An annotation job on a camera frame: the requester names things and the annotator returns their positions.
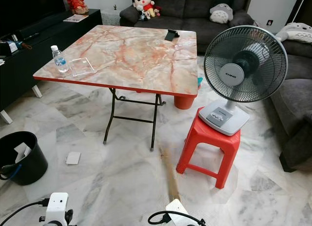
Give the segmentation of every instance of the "trash bin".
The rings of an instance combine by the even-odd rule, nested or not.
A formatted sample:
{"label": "trash bin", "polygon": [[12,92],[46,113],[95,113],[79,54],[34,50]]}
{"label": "trash bin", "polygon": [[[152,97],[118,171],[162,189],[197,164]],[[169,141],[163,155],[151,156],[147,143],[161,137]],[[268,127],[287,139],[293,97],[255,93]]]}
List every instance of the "trash bin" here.
{"label": "trash bin", "polygon": [[[15,148],[25,143],[31,151],[15,163],[18,152]],[[15,132],[0,139],[0,179],[12,180],[19,185],[29,185],[39,180],[48,168],[37,137],[27,131]]]}

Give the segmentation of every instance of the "gray sofa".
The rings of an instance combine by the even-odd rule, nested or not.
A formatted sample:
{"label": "gray sofa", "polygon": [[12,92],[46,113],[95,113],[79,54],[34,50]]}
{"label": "gray sofa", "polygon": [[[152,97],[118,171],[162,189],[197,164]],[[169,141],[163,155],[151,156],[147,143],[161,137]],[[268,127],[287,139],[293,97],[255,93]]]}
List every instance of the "gray sofa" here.
{"label": "gray sofa", "polygon": [[284,41],[288,73],[271,96],[288,141],[280,161],[285,171],[312,171],[312,45]]}
{"label": "gray sofa", "polygon": [[154,2],[162,8],[161,16],[148,21],[138,21],[138,11],[131,5],[121,11],[120,25],[195,31],[197,50],[205,53],[209,43],[220,32],[229,27],[254,23],[245,11],[249,0],[234,0],[232,6],[234,19],[228,24],[219,24],[209,20],[209,9],[213,0],[154,0]]}

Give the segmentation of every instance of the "red plastic stool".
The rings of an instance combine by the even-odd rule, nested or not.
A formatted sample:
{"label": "red plastic stool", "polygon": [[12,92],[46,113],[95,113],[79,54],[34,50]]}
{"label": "red plastic stool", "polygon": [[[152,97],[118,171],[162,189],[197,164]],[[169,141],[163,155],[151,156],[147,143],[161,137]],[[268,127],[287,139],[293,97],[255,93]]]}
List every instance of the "red plastic stool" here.
{"label": "red plastic stool", "polygon": [[[202,108],[203,107],[198,109],[189,134],[187,135],[179,163],[176,166],[176,171],[183,174],[186,168],[190,168],[202,172],[216,178],[215,187],[223,188],[238,151],[240,130],[230,137],[214,130],[205,124],[198,116],[198,113]],[[212,144],[223,151],[223,160],[217,174],[202,167],[189,164],[198,143]]]}

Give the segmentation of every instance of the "fan stand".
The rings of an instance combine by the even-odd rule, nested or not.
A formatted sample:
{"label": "fan stand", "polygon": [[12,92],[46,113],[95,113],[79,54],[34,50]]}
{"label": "fan stand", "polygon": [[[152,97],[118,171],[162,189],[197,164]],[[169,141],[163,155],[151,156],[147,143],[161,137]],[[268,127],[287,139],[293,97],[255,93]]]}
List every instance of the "fan stand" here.
{"label": "fan stand", "polygon": [[232,136],[248,121],[249,115],[236,102],[217,100],[200,110],[199,117],[210,127]]}

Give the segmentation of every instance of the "marble floor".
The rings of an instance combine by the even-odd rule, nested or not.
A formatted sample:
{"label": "marble floor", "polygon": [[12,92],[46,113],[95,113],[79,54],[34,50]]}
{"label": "marble floor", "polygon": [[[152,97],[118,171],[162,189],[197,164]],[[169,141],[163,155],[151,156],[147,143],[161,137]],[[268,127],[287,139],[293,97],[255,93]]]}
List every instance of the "marble floor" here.
{"label": "marble floor", "polygon": [[[203,58],[198,75],[204,76]],[[0,121],[0,137],[20,130],[36,134],[49,162],[37,182],[19,186],[0,181],[0,222],[17,208],[49,196],[69,193],[74,210],[72,225],[146,226],[147,218],[169,203],[166,171],[160,148],[168,149],[175,168],[196,110],[218,99],[205,82],[189,110],[175,108],[173,97],[158,110],[154,152],[149,151],[152,126],[114,119],[103,145],[111,109],[106,88],[40,82],[43,97],[32,91],[6,109],[10,125]],[[154,101],[154,95],[118,90],[132,99]],[[311,226],[312,173],[285,173],[278,156],[283,133],[270,100],[239,105],[251,118],[242,128],[241,144],[224,189],[215,179],[186,170],[175,177],[188,212],[208,226]],[[116,114],[142,119],[153,117],[150,105],[117,102]],[[68,166],[70,151],[81,152],[78,165]],[[192,163],[217,171],[222,153],[200,144]],[[6,225],[39,226],[45,208],[33,206]]]}

